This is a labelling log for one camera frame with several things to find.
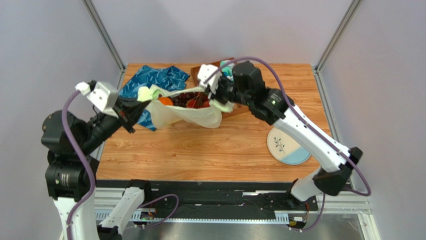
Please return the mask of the translucent white plastic bag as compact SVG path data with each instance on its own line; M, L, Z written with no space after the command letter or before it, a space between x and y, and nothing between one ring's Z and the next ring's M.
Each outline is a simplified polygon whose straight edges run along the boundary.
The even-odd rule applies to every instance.
M209 107L186 108L164 105L160 101L160 97L176 97L179 94L203 94L204 92L205 90L199 86L178 91L167 91L156 85L142 86L137 91L137 100L139 102L150 101L145 109L150 113L151 122L157 129L179 121L197 124L204 128L218 128L223 119L222 113L231 113L234 110L234 103L221 104L213 99L209 101Z

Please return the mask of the fake red lychee bunch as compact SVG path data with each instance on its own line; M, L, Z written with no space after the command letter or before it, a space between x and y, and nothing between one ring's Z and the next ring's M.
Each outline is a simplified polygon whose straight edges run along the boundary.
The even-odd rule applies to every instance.
M210 107L210 102L206 95L197 95L190 99L185 106L190 109L203 109Z

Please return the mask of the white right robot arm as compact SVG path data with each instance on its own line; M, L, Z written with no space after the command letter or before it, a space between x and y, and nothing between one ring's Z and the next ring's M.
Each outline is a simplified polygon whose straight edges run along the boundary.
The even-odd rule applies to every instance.
M278 88L266 86L261 70L253 63L240 62L231 71L232 80L217 66L203 64L197 74L199 86L220 104L247 106L257 119L289 135L320 164L318 170L293 182L288 190L291 198L304 202L320 193L337 196L345 190L363 151L331 138L290 97Z

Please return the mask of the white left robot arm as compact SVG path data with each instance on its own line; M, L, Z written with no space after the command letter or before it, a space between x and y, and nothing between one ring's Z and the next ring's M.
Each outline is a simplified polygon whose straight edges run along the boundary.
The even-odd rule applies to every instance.
M152 199L151 183L130 180L110 215L97 223L95 175L100 162L91 154L120 128L133 133L148 103L119 97L113 106L118 117L100 113L87 122L69 112L70 104L68 100L42 125L41 143L48 148L48 195L58 211L66 240L120 240L137 207Z

